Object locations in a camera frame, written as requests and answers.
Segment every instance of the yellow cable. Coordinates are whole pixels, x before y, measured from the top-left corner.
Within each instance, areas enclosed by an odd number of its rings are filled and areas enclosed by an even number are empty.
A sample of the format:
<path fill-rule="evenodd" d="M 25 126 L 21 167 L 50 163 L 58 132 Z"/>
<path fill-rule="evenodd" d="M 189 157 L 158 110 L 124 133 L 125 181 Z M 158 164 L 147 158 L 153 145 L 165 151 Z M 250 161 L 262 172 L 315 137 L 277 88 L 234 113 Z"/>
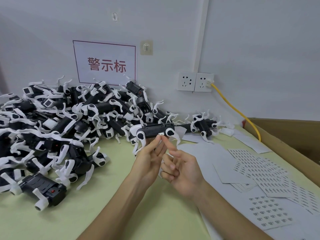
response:
<path fill-rule="evenodd" d="M 225 98 L 225 96 L 223 96 L 223 94 L 220 92 L 220 90 L 216 87 L 216 85 L 214 85 L 213 83 L 211 83 L 211 86 L 214 87 L 215 90 L 217 90 L 218 94 L 220 94 L 220 96 L 223 98 L 223 100 L 231 107 L 234 109 L 234 111 L 236 111 L 239 115 L 241 115 L 243 118 L 245 118 L 246 121 L 249 122 L 250 125 L 252 125 L 252 127 L 254 128 L 254 130 L 256 131 L 257 135 L 258 135 L 258 139 L 259 141 L 261 141 L 261 135 L 257 129 L 257 127 L 255 127 L 255 125 L 243 114 L 241 113 L 239 110 L 237 110 L 232 104 L 230 104 L 230 102 Z"/>

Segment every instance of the electrical outlet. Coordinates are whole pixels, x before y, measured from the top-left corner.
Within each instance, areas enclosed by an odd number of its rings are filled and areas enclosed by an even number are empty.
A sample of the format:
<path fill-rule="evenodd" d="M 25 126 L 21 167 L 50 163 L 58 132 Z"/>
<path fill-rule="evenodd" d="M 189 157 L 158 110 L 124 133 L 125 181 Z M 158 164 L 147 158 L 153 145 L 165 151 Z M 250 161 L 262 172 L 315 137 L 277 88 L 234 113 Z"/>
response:
<path fill-rule="evenodd" d="M 180 91 L 194 91 L 197 73 L 195 72 L 179 72 L 178 87 Z"/>
<path fill-rule="evenodd" d="M 214 82 L 214 74 L 197 73 L 197 76 L 195 79 L 194 91 L 195 92 L 211 92 L 211 89 L 206 87 L 208 80 Z"/>

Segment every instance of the hand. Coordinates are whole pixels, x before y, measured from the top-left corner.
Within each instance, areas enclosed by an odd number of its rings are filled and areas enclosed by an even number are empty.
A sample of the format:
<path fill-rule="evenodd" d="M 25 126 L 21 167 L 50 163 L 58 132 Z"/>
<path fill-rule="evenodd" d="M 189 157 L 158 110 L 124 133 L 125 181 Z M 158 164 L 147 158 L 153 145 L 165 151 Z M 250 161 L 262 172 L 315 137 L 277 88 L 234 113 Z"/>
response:
<path fill-rule="evenodd" d="M 139 184 L 145 190 L 147 190 L 156 180 L 162 156 L 167 151 L 166 145 L 160 141 L 160 135 L 157 135 L 152 141 L 147 141 L 147 145 L 138 152 L 136 160 L 131 168 L 130 174 L 139 181 Z"/>
<path fill-rule="evenodd" d="M 197 159 L 189 153 L 178 150 L 165 136 L 162 136 L 161 139 L 173 156 L 163 155 L 161 176 L 171 183 L 181 195 L 194 200 L 198 189 L 205 184 Z"/>

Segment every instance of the chinese characters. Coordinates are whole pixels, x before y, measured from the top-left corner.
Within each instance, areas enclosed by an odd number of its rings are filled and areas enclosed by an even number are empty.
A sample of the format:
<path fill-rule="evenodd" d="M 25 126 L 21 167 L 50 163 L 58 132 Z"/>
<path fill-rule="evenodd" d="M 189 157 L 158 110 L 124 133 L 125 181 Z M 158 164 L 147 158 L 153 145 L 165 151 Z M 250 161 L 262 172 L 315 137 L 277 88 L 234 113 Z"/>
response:
<path fill-rule="evenodd" d="M 115 62 L 112 62 L 112 60 L 102 60 L 100 63 L 100 59 L 88 57 L 88 63 L 91 71 L 99 71 L 101 65 L 101 71 L 126 72 L 126 62 L 121 60 L 115 60 Z"/>

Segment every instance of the light green table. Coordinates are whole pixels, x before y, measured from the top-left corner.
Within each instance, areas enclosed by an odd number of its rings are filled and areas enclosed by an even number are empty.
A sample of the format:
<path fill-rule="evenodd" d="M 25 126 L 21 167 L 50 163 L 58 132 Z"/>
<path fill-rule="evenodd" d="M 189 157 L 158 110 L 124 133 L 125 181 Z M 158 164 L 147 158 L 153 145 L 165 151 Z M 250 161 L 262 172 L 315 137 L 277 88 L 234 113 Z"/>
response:
<path fill-rule="evenodd" d="M 244 129 L 237 129 L 249 135 Z M 214 142 L 226 149 L 247 149 L 255 154 L 234 137 L 218 135 Z M 34 209 L 36 200 L 28 195 L 0 194 L 0 239 L 76 239 L 108 203 L 134 162 L 133 146 L 123 137 L 121 144 L 115 139 L 101 138 L 96 146 L 100 146 L 101 152 L 107 153 L 111 161 L 95 169 L 89 183 L 80 191 L 76 191 L 76 187 L 83 178 L 72 184 L 58 206 L 38 212 Z M 320 188 L 277 154 L 270 152 L 262 156 L 288 170 L 294 181 L 320 197 Z M 124 229 L 123 239 L 206 240 L 210 236 L 197 207 L 158 177 Z"/>

